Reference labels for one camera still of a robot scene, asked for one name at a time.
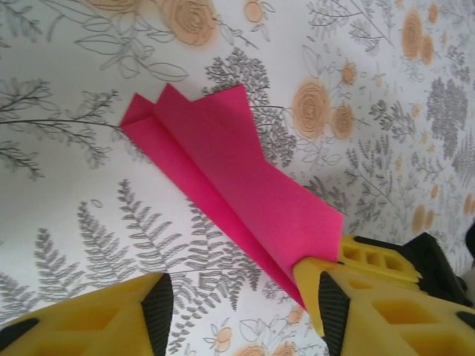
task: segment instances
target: orange flower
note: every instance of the orange flower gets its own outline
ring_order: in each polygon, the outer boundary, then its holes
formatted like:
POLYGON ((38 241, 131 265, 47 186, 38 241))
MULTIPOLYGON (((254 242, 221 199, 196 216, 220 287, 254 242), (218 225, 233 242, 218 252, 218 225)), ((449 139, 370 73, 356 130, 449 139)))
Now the orange flower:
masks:
POLYGON ((125 11, 139 4, 140 0, 88 0, 88 2, 100 10, 125 11))
POLYGON ((302 308, 301 306, 294 306, 288 316, 289 324, 295 325, 295 324, 300 323, 300 320, 302 319, 303 316, 304 316, 304 308, 302 308))
POLYGON ((448 42, 448 35, 447 32, 444 31, 444 34, 440 37, 440 43, 442 44, 442 48, 445 48, 448 42))
POLYGON ((404 0, 394 0, 396 4, 396 9, 403 10, 404 9, 404 0))
POLYGON ((429 22, 435 24, 439 18, 439 7, 437 4, 432 3, 429 7, 429 22))
POLYGON ((400 154, 398 159, 396 160, 396 170, 400 171, 402 168, 402 163, 404 162, 402 155, 400 154))
POLYGON ((356 78, 356 65, 354 63, 346 63, 341 70, 341 80, 346 85, 353 85, 356 78))
POLYGON ((402 25, 402 51, 407 58, 414 60, 419 54, 422 40, 422 22, 419 12, 409 11, 402 25))
POLYGON ((465 198, 465 204, 463 205, 463 212, 465 215, 469 215, 472 209, 472 194, 468 193, 465 198))
POLYGON ((332 131, 339 139, 347 139, 353 132, 354 118, 353 112, 349 105, 343 104, 336 109, 333 115, 332 131))
POLYGON ((414 234, 422 230, 424 221, 425 221, 425 207, 423 206, 423 204, 419 204, 416 210, 414 211, 414 215, 413 215, 412 228, 413 228, 414 234))
POLYGON ((330 101, 325 87, 318 82, 302 85, 293 100, 294 123, 302 136, 314 139, 322 133, 330 101))
POLYGON ((216 341, 214 342, 214 349, 218 352, 225 352, 231 345, 231 328, 221 329, 216 335, 216 341))
POLYGON ((262 19, 262 5, 259 1, 248 1, 244 7, 246 19, 249 22, 259 22, 262 19))
POLYGON ((293 344, 288 344, 287 342, 280 345, 277 350, 272 354, 272 356, 295 356, 295 347, 293 344))
POLYGON ((433 224, 433 217, 434 217, 434 213, 433 213, 433 210, 430 209, 428 212, 427 212, 427 216, 425 217, 425 228, 430 228, 433 224))
POLYGON ((244 350, 238 352, 236 356, 266 356, 266 350, 261 346, 248 346, 244 350))
POLYGON ((439 194, 439 186, 437 184, 434 184, 432 187, 432 191, 430 191, 430 197, 434 199, 437 197, 437 194, 439 194))
POLYGON ((216 29, 211 0, 167 1, 161 11, 168 28, 188 45, 204 45, 216 29))
POLYGON ((432 37, 430 37, 430 35, 426 35, 422 39, 421 59, 425 65, 429 65, 430 63, 432 63, 433 42, 432 42, 432 37))
POLYGON ((410 111, 410 114, 413 117, 413 119, 415 119, 416 117, 419 117, 421 110, 422 110, 422 105, 420 105, 419 103, 413 105, 413 108, 410 111))

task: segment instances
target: folded paper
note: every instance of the folded paper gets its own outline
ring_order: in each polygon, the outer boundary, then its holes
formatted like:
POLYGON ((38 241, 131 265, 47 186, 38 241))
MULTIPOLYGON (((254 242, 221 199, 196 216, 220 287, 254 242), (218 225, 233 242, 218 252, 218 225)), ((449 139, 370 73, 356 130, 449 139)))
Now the folded paper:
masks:
POLYGON ((124 132, 292 298, 292 267, 335 262, 342 216, 263 157, 243 86, 190 102, 167 85, 135 96, 124 132))

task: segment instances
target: fern leaf print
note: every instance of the fern leaf print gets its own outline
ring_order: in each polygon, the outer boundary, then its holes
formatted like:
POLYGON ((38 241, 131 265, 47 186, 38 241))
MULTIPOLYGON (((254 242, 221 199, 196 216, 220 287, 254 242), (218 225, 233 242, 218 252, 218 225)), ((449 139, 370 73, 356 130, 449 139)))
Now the fern leaf print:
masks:
POLYGON ((86 247, 89 274, 88 282, 95 288, 104 288, 129 278, 137 266, 133 258, 125 258, 129 246, 120 248, 119 238, 108 233, 88 210, 88 204, 79 205, 79 229, 86 247))
POLYGON ((40 228, 36 237, 36 267, 39 274, 39 296, 45 302, 57 303, 79 295, 88 286, 79 278, 84 271, 78 271, 79 263, 68 265, 66 256, 54 249, 51 235, 40 228))

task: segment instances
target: patterned tablecloth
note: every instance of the patterned tablecloth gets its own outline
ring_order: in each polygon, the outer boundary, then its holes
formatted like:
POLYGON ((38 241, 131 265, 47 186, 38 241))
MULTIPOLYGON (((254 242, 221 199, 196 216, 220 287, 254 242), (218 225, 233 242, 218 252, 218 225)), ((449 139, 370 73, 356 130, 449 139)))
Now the patterned tablecloth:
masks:
POLYGON ((166 82, 190 99, 243 83, 266 158, 345 233, 429 231, 470 267, 473 0, 0 0, 0 19, 0 324, 167 271, 170 355, 325 355, 117 127, 166 82))

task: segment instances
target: yellow plastic part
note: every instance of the yellow plastic part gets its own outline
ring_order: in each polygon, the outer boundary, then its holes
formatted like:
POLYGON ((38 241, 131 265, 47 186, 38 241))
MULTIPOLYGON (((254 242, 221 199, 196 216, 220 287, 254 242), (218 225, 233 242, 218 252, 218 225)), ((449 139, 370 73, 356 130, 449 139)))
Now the yellow plastic part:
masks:
POLYGON ((421 291, 417 284, 421 274, 397 251, 357 243, 353 235, 345 235, 341 238, 338 260, 343 264, 306 257, 293 269, 295 283, 312 318, 315 330, 321 337, 324 336, 324 330, 317 296, 320 273, 323 271, 336 270, 362 274, 394 286, 427 294, 421 291))
POLYGON ((29 313, 39 323, 1 356, 153 356, 140 304, 162 274, 148 274, 29 313))
POLYGON ((397 251, 357 243, 353 235, 341 238, 338 261, 365 271, 417 283, 422 275, 397 251))
POLYGON ((341 356, 475 355, 475 331, 456 315, 473 309, 342 269, 328 273, 350 298, 341 356))

